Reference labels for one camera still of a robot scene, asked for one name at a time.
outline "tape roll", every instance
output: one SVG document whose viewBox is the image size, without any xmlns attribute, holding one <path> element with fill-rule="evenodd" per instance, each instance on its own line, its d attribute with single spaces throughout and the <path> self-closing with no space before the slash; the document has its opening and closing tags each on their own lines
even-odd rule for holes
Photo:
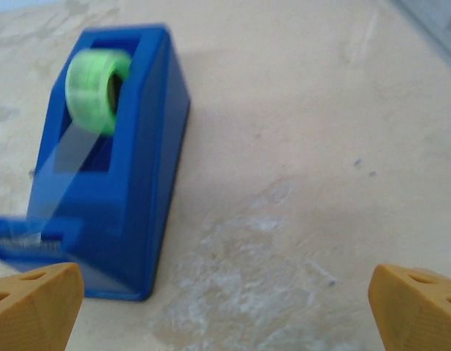
<svg viewBox="0 0 451 351">
<path fill-rule="evenodd" d="M 131 57 L 122 50 L 86 49 L 69 63 L 64 93 L 71 119 L 89 132 L 113 135 L 121 84 Z"/>
</svg>

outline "orange object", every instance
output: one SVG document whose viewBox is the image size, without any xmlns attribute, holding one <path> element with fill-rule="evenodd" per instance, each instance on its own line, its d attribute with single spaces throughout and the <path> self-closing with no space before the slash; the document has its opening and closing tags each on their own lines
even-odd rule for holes
<svg viewBox="0 0 451 351">
<path fill-rule="evenodd" d="M 386 351 L 451 351 L 451 279 L 379 265 L 368 299 Z"/>
<path fill-rule="evenodd" d="M 0 351 L 63 351 L 83 296 L 75 263 L 0 278 Z"/>
</svg>

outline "stain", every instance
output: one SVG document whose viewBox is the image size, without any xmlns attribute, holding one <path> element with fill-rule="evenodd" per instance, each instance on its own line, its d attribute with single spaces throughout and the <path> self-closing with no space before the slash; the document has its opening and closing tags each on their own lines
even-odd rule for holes
<svg viewBox="0 0 451 351">
<path fill-rule="evenodd" d="M 358 159 L 357 161 L 354 162 L 354 167 L 355 168 L 361 168 L 362 167 L 362 159 Z"/>
<path fill-rule="evenodd" d="M 427 91 L 430 84 L 424 80 L 408 80 L 384 85 L 375 81 L 374 90 L 382 102 L 406 103 L 411 98 L 429 98 L 430 94 Z"/>
<path fill-rule="evenodd" d="M 425 139 L 425 158 L 451 162 L 451 128 L 437 129 Z"/>
<path fill-rule="evenodd" d="M 320 320 L 324 291 L 338 280 L 316 260 L 291 260 L 273 245 L 292 185 L 280 179 L 239 211 L 210 219 L 173 271 L 176 297 L 148 321 L 159 341 L 181 351 L 339 351 L 344 349 L 334 348 L 337 341 L 356 345 L 346 337 L 325 336 L 330 323 L 295 322 L 303 316 Z"/>
<path fill-rule="evenodd" d="M 264 124 L 253 124 L 253 128 L 255 129 L 255 131 L 253 132 L 254 139 L 260 139 L 262 137 L 262 133 L 265 131 Z"/>
<path fill-rule="evenodd" d="M 0 124 L 19 116 L 20 110 L 16 107 L 0 106 Z"/>
<path fill-rule="evenodd" d="M 69 16 L 84 15 L 90 9 L 89 4 L 83 4 L 77 0 L 66 0 L 65 5 Z"/>
<path fill-rule="evenodd" d="M 42 79 L 51 78 L 51 69 L 54 61 L 39 58 L 34 61 L 33 67 Z"/>
<path fill-rule="evenodd" d="M 348 67 L 358 67 L 367 59 L 379 21 L 379 5 L 366 15 L 359 14 L 356 17 L 352 34 L 342 53 L 342 59 Z"/>
</svg>

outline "marble surface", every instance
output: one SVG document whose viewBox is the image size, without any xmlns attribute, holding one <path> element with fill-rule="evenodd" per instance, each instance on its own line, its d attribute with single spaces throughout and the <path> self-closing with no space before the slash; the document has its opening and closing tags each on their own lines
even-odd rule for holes
<svg viewBox="0 0 451 351">
<path fill-rule="evenodd" d="M 159 21 L 194 103 L 155 293 L 85 300 L 68 350 L 381 351 L 375 265 L 451 277 L 451 67 L 388 1 L 0 14 L 0 213 L 26 210 L 50 89 L 80 31 Z"/>
<path fill-rule="evenodd" d="M 26 7 L 39 6 L 44 4 L 51 4 L 60 0 L 0 0 L 0 12 L 19 10 Z"/>
</svg>

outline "white table surface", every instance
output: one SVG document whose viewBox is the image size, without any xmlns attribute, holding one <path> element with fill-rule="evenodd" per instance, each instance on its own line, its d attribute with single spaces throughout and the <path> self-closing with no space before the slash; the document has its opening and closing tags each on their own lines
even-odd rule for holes
<svg viewBox="0 0 451 351">
<path fill-rule="evenodd" d="M 25 213 L 50 89 L 81 30 L 159 21 L 193 108 L 155 293 L 85 300 L 68 350 L 382 350 L 376 264 L 451 277 L 451 67 L 388 0 L 0 14 L 0 213 Z"/>
</svg>

